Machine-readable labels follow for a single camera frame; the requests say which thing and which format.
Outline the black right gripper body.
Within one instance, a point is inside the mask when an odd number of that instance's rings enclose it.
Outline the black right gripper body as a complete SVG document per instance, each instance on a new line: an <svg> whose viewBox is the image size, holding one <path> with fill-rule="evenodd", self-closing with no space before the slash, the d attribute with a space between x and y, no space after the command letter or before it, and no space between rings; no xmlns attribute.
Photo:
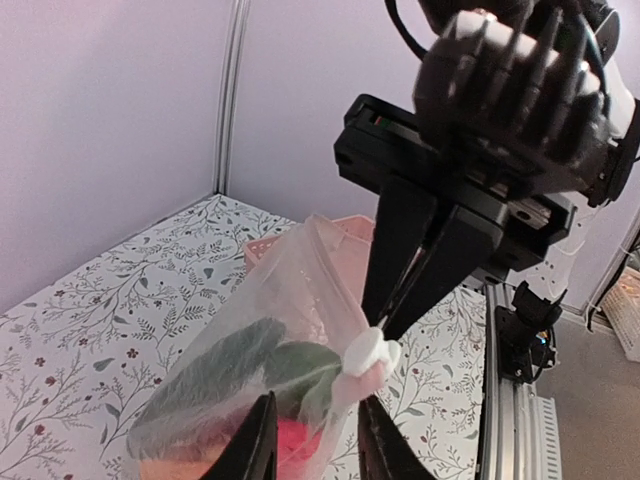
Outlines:
<svg viewBox="0 0 640 480"><path fill-rule="evenodd" d="M412 182L437 201L431 224L454 207L499 224L497 250L469 276L520 272L541 263L550 246L568 237L574 209L564 198L541 196L509 204L478 184L447 173L435 153L402 131L413 126L409 112L370 95L358 96L334 144L339 174L378 197L393 177Z"/></svg>

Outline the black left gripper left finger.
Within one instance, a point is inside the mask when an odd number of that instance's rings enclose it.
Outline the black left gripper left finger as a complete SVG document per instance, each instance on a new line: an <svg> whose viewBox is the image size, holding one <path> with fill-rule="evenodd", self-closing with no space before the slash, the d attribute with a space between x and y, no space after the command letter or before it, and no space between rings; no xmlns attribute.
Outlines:
<svg viewBox="0 0 640 480"><path fill-rule="evenodd" d="M200 480L277 478L277 404L275 394L257 398L220 457Z"/></svg>

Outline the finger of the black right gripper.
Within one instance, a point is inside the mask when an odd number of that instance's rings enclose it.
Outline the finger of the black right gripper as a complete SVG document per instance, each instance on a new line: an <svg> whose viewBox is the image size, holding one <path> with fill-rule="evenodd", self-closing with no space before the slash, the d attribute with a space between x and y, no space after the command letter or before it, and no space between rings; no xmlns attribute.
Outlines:
<svg viewBox="0 0 640 480"><path fill-rule="evenodd" d="M434 218L437 201L400 177L380 191L362 298L369 324L377 325L398 304L402 284Z"/></svg>
<svg viewBox="0 0 640 480"><path fill-rule="evenodd" d="M465 208L454 207L434 220L392 290L383 315L385 338L400 339L499 243L500 225Z"/></svg>

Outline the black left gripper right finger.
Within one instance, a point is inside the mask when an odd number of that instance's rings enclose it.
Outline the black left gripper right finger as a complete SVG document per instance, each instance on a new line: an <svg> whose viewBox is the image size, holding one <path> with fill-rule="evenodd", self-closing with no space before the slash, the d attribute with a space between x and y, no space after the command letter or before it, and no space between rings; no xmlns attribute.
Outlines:
<svg viewBox="0 0 640 480"><path fill-rule="evenodd" d="M435 480L376 395L359 402L358 458L364 480Z"/></svg>

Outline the red toy apple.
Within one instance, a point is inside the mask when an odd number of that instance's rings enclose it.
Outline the red toy apple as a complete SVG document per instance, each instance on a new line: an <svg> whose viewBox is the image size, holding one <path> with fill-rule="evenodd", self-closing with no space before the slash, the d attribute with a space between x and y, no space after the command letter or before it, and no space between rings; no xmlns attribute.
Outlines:
<svg viewBox="0 0 640 480"><path fill-rule="evenodd" d="M296 420L278 418L277 455L280 462L302 463L317 451L321 436Z"/></svg>

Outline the dark green toy avocado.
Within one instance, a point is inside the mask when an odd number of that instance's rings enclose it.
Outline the dark green toy avocado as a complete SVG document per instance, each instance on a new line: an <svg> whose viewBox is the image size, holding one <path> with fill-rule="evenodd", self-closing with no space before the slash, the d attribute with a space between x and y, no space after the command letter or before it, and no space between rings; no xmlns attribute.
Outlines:
<svg viewBox="0 0 640 480"><path fill-rule="evenodd" d="M326 416L332 384L340 372L340 356L330 348L291 341L271 352L264 364L263 378L265 386L276 394L282 416L313 423Z"/></svg>

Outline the green toy cucumber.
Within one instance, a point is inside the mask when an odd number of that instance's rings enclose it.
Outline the green toy cucumber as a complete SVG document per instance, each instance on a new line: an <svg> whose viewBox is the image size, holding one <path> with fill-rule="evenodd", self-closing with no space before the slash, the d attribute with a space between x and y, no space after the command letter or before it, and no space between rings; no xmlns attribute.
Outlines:
<svg viewBox="0 0 640 480"><path fill-rule="evenodd" d="M261 368L285 333L281 321L262 318L217 341L174 379L163 383L136 424L147 425L232 397Z"/></svg>

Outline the white bag zipper slider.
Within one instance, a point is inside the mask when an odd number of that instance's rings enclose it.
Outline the white bag zipper slider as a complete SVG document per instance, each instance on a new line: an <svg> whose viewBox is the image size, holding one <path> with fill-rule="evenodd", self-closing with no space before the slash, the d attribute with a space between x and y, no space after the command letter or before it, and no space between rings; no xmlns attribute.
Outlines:
<svg viewBox="0 0 640 480"><path fill-rule="evenodd" d="M390 377L401 357L396 340L386 340L379 327L369 327L360 333L342 356L342 371L352 377L362 377L376 364L383 367L384 378Z"/></svg>

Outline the clear zip top bag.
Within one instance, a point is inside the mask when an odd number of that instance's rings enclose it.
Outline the clear zip top bag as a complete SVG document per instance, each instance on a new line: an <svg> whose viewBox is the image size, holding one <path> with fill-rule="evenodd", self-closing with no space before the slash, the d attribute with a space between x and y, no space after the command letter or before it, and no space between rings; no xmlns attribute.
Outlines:
<svg viewBox="0 0 640 480"><path fill-rule="evenodd" d="M360 305L369 250L318 215L280 236L131 426L125 477L201 477L270 393L278 477L321 478L349 411L401 356Z"/></svg>

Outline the orange toy mango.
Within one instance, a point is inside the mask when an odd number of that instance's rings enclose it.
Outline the orange toy mango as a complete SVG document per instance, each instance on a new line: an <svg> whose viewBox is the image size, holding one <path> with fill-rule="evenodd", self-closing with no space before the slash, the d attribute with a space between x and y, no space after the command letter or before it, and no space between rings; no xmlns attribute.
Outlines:
<svg viewBox="0 0 640 480"><path fill-rule="evenodd" d="M150 459L140 462L142 480L195 480L200 479L219 459L226 443L207 446L204 456L197 460Z"/></svg>

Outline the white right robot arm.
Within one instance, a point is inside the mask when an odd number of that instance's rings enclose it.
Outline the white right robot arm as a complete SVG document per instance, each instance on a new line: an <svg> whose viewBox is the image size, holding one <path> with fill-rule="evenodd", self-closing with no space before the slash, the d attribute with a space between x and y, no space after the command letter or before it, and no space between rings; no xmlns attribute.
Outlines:
<svg viewBox="0 0 640 480"><path fill-rule="evenodd" d="M340 175L379 197L362 299L400 338L477 270L542 262L574 211L621 194L639 103L613 79L617 12L604 1L424 1L414 108L361 95L334 146Z"/></svg>

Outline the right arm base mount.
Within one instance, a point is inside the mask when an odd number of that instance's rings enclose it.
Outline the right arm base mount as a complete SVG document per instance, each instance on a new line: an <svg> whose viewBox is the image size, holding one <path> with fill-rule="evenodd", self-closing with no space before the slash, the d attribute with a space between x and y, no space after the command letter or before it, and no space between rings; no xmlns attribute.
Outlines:
<svg viewBox="0 0 640 480"><path fill-rule="evenodd" d="M543 299L522 281L511 304L494 309L501 378L533 384L544 370L556 365L554 325L563 313L562 298L554 302Z"/></svg>

